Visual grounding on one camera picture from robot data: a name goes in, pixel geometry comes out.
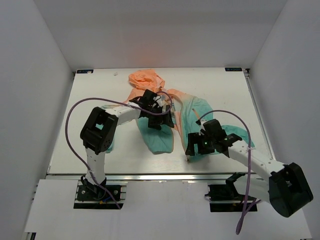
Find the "black mounting plate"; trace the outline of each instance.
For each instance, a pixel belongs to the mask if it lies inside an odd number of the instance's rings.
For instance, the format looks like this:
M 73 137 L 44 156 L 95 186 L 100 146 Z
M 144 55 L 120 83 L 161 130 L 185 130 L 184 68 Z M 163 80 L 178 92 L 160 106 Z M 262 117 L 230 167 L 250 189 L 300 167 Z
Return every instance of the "black mounting plate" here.
M 121 185 L 106 185 L 105 188 L 109 190 L 109 192 L 112 194 L 116 201 L 120 200 Z M 92 193 L 89 189 L 87 189 L 84 185 L 79 186 L 76 199 L 81 202 L 101 201 L 108 198 L 109 194 L 106 192 L 101 199 L 96 199 L 96 197 L 97 196 L 94 193 Z
M 239 212 L 243 210 L 244 195 L 234 194 L 227 184 L 211 184 L 209 185 L 210 197 L 210 212 L 211 213 L 225 213 L 225 212 Z M 254 197 L 248 196 L 248 205 L 254 200 Z M 254 205 L 249 212 L 257 212 L 257 205 Z

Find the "cable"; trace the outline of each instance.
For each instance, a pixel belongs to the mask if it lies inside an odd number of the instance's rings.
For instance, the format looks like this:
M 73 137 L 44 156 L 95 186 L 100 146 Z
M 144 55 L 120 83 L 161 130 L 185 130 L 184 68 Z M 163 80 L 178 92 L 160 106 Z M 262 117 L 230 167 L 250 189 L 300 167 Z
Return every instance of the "cable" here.
M 245 214 L 247 214 L 254 205 L 257 205 L 257 204 L 259 204 L 259 203 L 261 203 L 261 202 L 262 202 L 261 200 L 258 200 L 258 201 L 257 201 L 257 199 L 255 198 L 255 199 L 251 202 L 251 204 L 249 205 L 249 207 L 247 208 L 247 210 L 245 210 Z
M 215 113 L 215 112 L 221 112 L 221 113 L 227 113 L 227 114 L 231 114 L 233 116 L 235 116 L 237 119 L 240 120 L 240 122 L 243 124 L 245 130 L 247 131 L 248 133 L 248 173 L 247 173 L 247 180 L 246 180 L 246 188 L 245 188 L 245 195 L 244 195 L 244 200 L 243 200 L 243 208 L 242 208 L 242 214 L 241 214 L 241 217 L 239 219 L 239 222 L 236 226 L 236 230 L 235 230 L 235 234 L 239 235 L 240 231 L 241 231 L 241 228 L 242 228 L 242 225 L 244 223 L 244 219 L 245 219 L 245 216 L 247 214 L 247 204 L 248 204 L 248 196 L 249 196 L 249 188 L 250 188 L 250 176 L 251 176 L 251 135 L 250 135 L 250 131 L 249 131 L 249 128 L 248 126 L 246 125 L 246 123 L 238 116 L 236 115 L 235 113 L 231 112 L 231 111 L 227 111 L 227 110 L 211 110 L 211 111 L 208 111 L 207 113 L 203 114 L 200 118 L 199 118 L 199 121 L 201 121 L 201 119 L 210 114 L 210 113 Z
M 165 91 L 158 91 L 157 94 L 165 94 L 169 97 L 170 99 L 170 107 L 167 111 L 165 112 L 162 112 L 162 113 L 153 113 L 153 112 L 150 112 L 150 111 L 147 111 L 147 110 L 144 110 L 142 109 L 141 107 L 137 107 L 137 106 L 130 106 L 131 108 L 134 108 L 134 109 L 139 109 L 145 113 L 148 113 L 148 114 L 151 114 L 151 115 L 154 115 L 154 116 L 160 116 L 160 115 L 165 115 L 167 113 L 169 113 L 169 111 L 171 110 L 172 108 L 172 105 L 173 105 L 173 102 L 172 102 L 172 99 L 171 97 L 169 96 L 168 93 L 166 93 Z M 85 165 L 85 167 L 88 169 L 88 172 L 90 173 L 90 176 L 92 178 L 92 180 L 94 181 L 94 183 L 99 187 L 101 188 L 102 190 L 104 190 L 105 192 L 107 192 L 109 194 L 109 196 L 111 197 L 112 201 L 114 201 L 115 205 L 117 206 L 118 209 L 121 209 L 121 207 L 119 206 L 119 204 L 117 203 L 116 199 L 114 198 L 114 196 L 111 194 L 111 192 L 106 189 L 104 186 L 102 186 L 101 184 L 99 184 L 95 178 L 95 176 L 93 175 L 92 173 L 92 170 L 90 168 L 90 166 L 86 163 L 86 161 L 76 152 L 76 150 L 74 149 L 74 147 L 71 145 L 70 143 L 70 140 L 69 140 L 69 135 L 68 135 L 68 126 L 69 126 L 69 120 L 70 120 L 70 116 L 71 116 L 71 113 L 73 112 L 73 110 L 76 108 L 76 106 L 78 106 L 79 104 L 83 103 L 83 102 L 86 102 L 86 101 L 90 101 L 90 100 L 100 100 L 100 101 L 105 101 L 105 102 L 110 102 L 110 103 L 114 103 L 114 104 L 119 104 L 119 105 L 123 105 L 123 106 L 128 106 L 128 104 L 126 103 L 123 103 L 123 102 L 119 102 L 119 101 L 113 101 L 113 100 L 109 100 L 109 99 L 106 99 L 106 98 L 101 98 L 101 97 L 88 97 L 88 98 L 84 98 L 78 102 L 76 102 L 69 110 L 68 112 L 68 115 L 66 116 L 66 120 L 65 120 L 65 126 L 64 126 L 64 135 L 65 135 L 65 140 L 66 140 L 66 143 L 67 145 L 69 146 L 70 150 L 73 152 L 73 154 L 78 158 L 80 159 L 80 161 Z

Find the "white wall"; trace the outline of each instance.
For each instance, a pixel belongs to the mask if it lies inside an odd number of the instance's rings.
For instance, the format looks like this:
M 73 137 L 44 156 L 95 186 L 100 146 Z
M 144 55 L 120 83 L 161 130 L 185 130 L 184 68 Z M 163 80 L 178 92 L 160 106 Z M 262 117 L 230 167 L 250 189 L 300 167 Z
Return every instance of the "white wall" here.
M 279 161 L 299 164 L 314 194 L 303 211 L 320 239 L 320 1 L 290 0 L 251 69 Z
M 77 68 L 251 67 L 287 0 L 34 0 Z
M 43 178 L 72 72 L 32 0 L 0 7 L 0 233 L 20 240 Z

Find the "white tabletop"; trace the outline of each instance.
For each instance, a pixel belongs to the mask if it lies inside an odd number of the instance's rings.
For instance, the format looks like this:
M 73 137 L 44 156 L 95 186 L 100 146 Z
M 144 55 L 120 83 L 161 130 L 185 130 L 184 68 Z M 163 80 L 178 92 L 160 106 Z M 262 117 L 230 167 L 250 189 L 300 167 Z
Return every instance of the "white tabletop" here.
M 70 151 L 64 133 L 68 111 L 77 101 L 88 97 L 107 98 L 123 102 L 132 86 L 129 74 L 138 69 L 95 69 L 93 73 L 76 74 L 63 124 L 51 157 L 49 174 L 84 174 L 85 166 Z M 228 110 L 239 115 L 248 125 L 256 149 L 269 155 L 255 112 L 244 73 L 226 72 L 224 68 L 156 68 L 165 80 L 165 89 L 177 89 L 207 100 L 213 109 Z M 91 110 L 107 104 L 87 101 L 80 104 L 71 115 L 69 138 L 75 150 L 85 158 L 86 152 L 80 139 L 80 131 Z M 227 113 L 215 113 L 221 125 L 243 128 L 241 122 Z M 181 139 L 175 130 L 172 153 L 152 154 L 139 132 L 135 121 L 118 126 L 111 153 L 106 154 L 104 171 L 107 174 L 170 174 L 170 173 L 233 173 L 246 172 L 241 163 L 223 154 L 204 157 L 187 163 Z
M 205 182 L 129 182 L 121 210 L 74 209 L 77 180 L 40 180 L 25 226 L 35 240 L 299 240 L 310 238 L 302 210 L 279 215 L 263 202 L 249 212 L 210 212 Z

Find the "black joint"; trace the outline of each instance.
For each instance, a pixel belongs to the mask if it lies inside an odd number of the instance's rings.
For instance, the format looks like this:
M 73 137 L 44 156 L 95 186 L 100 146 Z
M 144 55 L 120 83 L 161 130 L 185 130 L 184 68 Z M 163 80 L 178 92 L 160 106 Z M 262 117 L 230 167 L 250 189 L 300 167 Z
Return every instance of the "black joint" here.
M 225 136 L 223 139 L 218 141 L 216 150 L 218 153 L 222 153 L 229 158 L 229 148 L 236 142 L 242 141 L 242 138 L 238 135 L 231 133 L 228 136 Z
M 209 185 L 209 193 L 204 196 L 209 197 L 211 201 L 225 201 L 236 199 L 238 194 L 234 194 L 233 190 L 226 184 L 212 184 Z
M 235 187 L 235 181 L 237 181 L 237 179 L 239 179 L 240 177 L 245 176 L 245 173 L 242 172 L 235 172 L 231 177 L 229 177 L 228 179 L 225 180 L 225 184 L 229 187 L 229 189 L 232 191 L 232 195 L 234 197 L 238 196 L 239 193 L 236 190 Z
M 160 96 L 151 90 L 146 89 L 141 97 L 135 97 L 130 100 L 130 102 L 136 103 L 140 108 L 147 110 L 154 114 L 161 114 L 163 112 L 163 107 L 159 106 L 157 98 Z M 165 106 L 165 111 L 168 111 L 169 105 Z M 169 111 L 163 115 L 152 115 L 141 111 L 139 118 L 148 118 L 148 128 L 161 130 L 161 125 L 167 125 L 170 128 L 174 128 L 174 123 L 172 121 L 171 112 Z
M 206 121 L 203 124 L 205 132 L 208 136 L 215 138 L 217 141 L 222 140 L 227 136 L 226 131 L 221 127 L 217 119 Z
M 97 199 L 100 199 L 105 194 L 105 191 L 98 185 L 90 183 L 84 176 L 81 176 L 80 181 L 82 185 L 89 190 Z M 103 182 L 100 183 L 101 186 L 105 187 L 107 179 L 105 178 Z
M 96 155 L 105 152 L 114 139 L 117 124 L 117 116 L 95 107 L 80 133 L 84 147 L 93 150 Z M 97 128 L 97 125 L 102 125 L 102 129 Z
M 273 208 L 283 217 L 290 217 L 314 199 L 301 167 L 294 162 L 284 165 L 269 177 L 269 198 Z
M 199 134 L 198 133 L 189 133 L 188 134 L 188 145 L 185 150 L 185 155 L 194 156 L 195 153 L 195 144 L 198 142 Z

